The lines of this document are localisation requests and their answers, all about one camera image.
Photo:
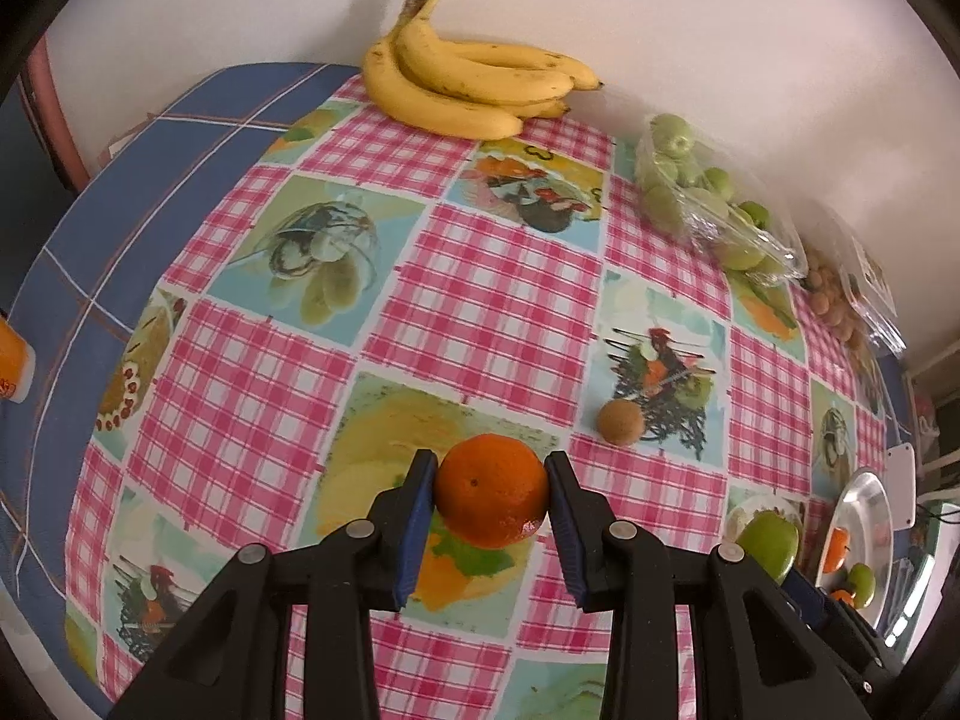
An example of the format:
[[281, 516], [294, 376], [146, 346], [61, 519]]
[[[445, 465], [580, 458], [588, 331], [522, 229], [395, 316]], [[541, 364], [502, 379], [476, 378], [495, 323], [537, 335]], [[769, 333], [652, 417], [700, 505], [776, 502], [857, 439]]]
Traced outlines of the green mango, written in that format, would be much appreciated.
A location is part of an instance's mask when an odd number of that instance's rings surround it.
[[850, 594], [856, 610], [862, 610], [872, 603], [875, 587], [877, 587], [877, 580], [875, 580], [874, 571], [864, 562], [854, 564], [848, 571], [846, 592]]
[[800, 534], [796, 525], [775, 511], [758, 512], [736, 543], [778, 584], [794, 567]]

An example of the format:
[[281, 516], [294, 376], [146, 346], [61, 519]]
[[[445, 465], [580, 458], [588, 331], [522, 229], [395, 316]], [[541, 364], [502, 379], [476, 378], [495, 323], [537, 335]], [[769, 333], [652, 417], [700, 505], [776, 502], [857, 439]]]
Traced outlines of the orange tangerine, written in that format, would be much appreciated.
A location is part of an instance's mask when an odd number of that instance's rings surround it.
[[823, 551], [822, 572], [832, 574], [844, 566], [850, 552], [850, 532], [844, 527], [833, 527]]
[[457, 538], [480, 550], [501, 550], [530, 538], [544, 522], [547, 472], [522, 440], [480, 434], [444, 455], [434, 500]]
[[853, 592], [850, 592], [850, 590], [833, 590], [832, 593], [830, 593], [830, 596], [833, 598], [833, 600], [838, 601], [838, 603], [844, 603], [844, 605], [850, 606], [850, 608], [854, 608], [854, 606], [856, 606], [856, 597], [854, 596]]

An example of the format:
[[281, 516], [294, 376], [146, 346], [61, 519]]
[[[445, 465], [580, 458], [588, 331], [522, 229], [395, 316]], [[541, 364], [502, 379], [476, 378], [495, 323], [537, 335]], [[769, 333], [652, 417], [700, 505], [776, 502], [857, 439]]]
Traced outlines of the silver metal plate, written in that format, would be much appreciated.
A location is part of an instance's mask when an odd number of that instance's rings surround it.
[[[828, 541], [836, 528], [848, 534], [848, 549], [843, 564], [833, 572], [825, 571]], [[893, 525], [889, 496], [876, 472], [861, 468], [851, 476], [839, 495], [832, 518], [825, 530], [822, 554], [818, 558], [814, 585], [825, 593], [834, 592], [848, 578], [854, 564], [864, 564], [874, 574], [874, 596], [859, 610], [873, 628], [884, 614], [893, 562]]]

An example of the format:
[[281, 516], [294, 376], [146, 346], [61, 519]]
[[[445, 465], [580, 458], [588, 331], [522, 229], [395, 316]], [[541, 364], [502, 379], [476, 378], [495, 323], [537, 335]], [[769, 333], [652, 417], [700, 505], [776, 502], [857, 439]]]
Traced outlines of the white rectangular device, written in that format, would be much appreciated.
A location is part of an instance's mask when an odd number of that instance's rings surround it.
[[896, 532], [909, 530], [916, 522], [916, 452], [909, 442], [887, 450], [884, 486]]

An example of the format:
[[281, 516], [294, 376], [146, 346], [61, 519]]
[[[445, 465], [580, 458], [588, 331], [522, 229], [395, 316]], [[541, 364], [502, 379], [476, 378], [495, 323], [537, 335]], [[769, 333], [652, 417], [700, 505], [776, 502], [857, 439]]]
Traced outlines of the white side shelf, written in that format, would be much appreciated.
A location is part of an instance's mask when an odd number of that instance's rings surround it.
[[907, 387], [913, 408], [918, 502], [958, 502], [958, 341], [912, 362]]

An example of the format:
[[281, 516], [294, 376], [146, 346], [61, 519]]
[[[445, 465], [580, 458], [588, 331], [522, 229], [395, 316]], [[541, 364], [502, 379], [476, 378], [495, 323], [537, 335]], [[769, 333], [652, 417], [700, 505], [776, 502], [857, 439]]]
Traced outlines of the brown kiwi far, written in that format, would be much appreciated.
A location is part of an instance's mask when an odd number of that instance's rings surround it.
[[643, 408], [633, 400], [610, 400], [597, 411], [596, 429], [608, 444], [636, 444], [646, 429]]

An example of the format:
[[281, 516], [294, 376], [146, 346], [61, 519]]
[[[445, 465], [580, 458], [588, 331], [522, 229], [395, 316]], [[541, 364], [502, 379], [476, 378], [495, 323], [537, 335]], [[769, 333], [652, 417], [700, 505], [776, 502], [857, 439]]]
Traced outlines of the clear box of longans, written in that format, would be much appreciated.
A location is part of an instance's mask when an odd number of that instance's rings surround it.
[[814, 314], [836, 338], [859, 348], [866, 341], [901, 358], [907, 342], [900, 327], [882, 266], [843, 226], [816, 229], [802, 236], [807, 275], [802, 284]]

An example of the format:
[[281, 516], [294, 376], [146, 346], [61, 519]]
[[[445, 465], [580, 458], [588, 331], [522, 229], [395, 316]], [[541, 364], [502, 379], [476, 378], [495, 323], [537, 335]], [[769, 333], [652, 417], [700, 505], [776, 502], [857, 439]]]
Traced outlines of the clear tray of green apples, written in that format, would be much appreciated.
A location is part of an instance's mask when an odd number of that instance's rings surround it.
[[659, 232], [761, 286], [807, 275], [786, 205], [680, 115], [649, 115], [635, 151], [640, 213]]

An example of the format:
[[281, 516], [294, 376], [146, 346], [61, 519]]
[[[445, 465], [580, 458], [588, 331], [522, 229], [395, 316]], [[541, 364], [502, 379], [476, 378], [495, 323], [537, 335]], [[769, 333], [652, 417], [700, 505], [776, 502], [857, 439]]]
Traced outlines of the yellow banana bunch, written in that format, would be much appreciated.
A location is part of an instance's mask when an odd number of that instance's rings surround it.
[[444, 39], [431, 21], [438, 4], [405, 0], [364, 54], [364, 89], [389, 119], [439, 137], [503, 140], [529, 119], [563, 117], [568, 94], [602, 86], [589, 65], [560, 52]]

